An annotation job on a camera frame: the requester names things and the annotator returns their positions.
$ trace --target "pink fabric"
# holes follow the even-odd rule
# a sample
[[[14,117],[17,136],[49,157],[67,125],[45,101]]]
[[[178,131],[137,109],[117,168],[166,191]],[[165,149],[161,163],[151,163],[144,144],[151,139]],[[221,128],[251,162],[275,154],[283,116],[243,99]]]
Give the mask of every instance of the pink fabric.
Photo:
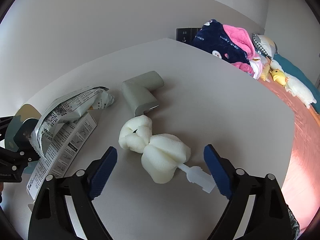
[[[232,65],[235,66],[236,68],[242,70],[243,72],[248,73],[250,76],[253,77],[253,75],[254,75],[253,69],[247,63],[236,62],[236,63],[232,63]]]
[[[282,193],[305,230],[320,206],[320,127],[305,105],[278,83],[259,79],[294,112],[294,140]]]
[[[245,29],[225,24],[223,24],[223,29],[231,41],[247,53],[248,59],[252,59],[254,57],[254,46]]]

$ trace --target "qr code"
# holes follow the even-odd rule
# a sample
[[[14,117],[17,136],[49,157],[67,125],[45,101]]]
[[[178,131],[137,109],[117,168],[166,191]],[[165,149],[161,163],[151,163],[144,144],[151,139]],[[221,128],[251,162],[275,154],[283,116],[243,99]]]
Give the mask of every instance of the qr code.
[[[67,114],[67,110],[64,108],[64,106],[62,104],[58,105],[55,109],[54,109],[54,112],[57,114],[57,115],[61,115],[61,116],[64,116]]]
[[[48,115],[46,116],[46,118],[44,119],[44,122],[46,122],[47,125],[53,126],[53,124],[56,123],[57,120],[58,120],[58,119],[57,119],[57,116],[55,115],[55,113],[54,113],[53,111],[51,111],[51,113],[48,114]]]
[[[30,190],[32,184],[33,184],[33,181],[35,180],[36,176],[33,177],[32,180],[30,180],[29,184],[28,184],[28,190]]]

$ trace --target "white plastic handle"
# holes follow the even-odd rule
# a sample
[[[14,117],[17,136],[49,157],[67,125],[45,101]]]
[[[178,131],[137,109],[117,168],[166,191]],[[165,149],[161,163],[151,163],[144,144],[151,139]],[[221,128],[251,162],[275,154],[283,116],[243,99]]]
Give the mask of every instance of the white plastic handle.
[[[180,163],[178,168],[187,174],[187,179],[189,182],[198,184],[202,187],[202,190],[207,193],[210,193],[216,186],[213,177],[204,172],[199,166],[189,167],[183,163]]]

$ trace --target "checkered pillow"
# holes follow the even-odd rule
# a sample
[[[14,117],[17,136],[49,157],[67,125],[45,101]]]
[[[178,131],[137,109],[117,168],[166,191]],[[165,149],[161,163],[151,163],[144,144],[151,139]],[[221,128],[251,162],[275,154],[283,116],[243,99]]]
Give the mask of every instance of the checkered pillow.
[[[256,49],[261,51],[270,59],[273,59],[274,54],[278,53],[277,45],[267,36],[253,34],[252,39]]]

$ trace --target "screw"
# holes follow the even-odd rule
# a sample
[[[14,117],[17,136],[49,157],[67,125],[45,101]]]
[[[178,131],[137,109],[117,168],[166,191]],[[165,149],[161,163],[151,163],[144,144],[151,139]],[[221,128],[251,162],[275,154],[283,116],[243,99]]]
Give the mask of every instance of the screw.
[[[276,177],[273,175],[273,174],[271,174],[271,173],[269,173],[268,175],[267,175],[267,177],[268,177],[268,179],[271,179],[271,180],[274,180]]]
[[[238,174],[238,175],[244,175],[245,172],[244,172],[243,169],[236,169],[236,174]]]
[[[81,176],[83,176],[84,175],[84,170],[79,170],[79,171],[77,171],[76,172],[76,175],[78,176],[78,177],[81,177]]]
[[[48,176],[45,177],[46,181],[50,181],[53,179],[53,175],[49,174]]]

